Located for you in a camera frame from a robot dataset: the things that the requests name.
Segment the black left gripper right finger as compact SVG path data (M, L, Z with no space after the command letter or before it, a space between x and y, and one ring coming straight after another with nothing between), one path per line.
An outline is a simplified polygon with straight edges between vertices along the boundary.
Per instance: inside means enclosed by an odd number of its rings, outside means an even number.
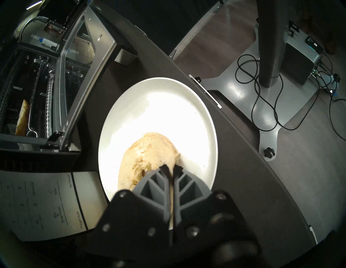
M202 179L178 165L173 168L172 183L173 243L205 230L211 238L220 234L225 241L255 243L253 231L227 192L212 191Z

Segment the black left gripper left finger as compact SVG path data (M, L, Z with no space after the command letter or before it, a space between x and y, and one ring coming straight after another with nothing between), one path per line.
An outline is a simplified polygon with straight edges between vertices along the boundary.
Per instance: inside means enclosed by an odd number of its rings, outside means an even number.
M167 165L135 189L119 190L91 233L90 254L149 254L169 247L171 199Z

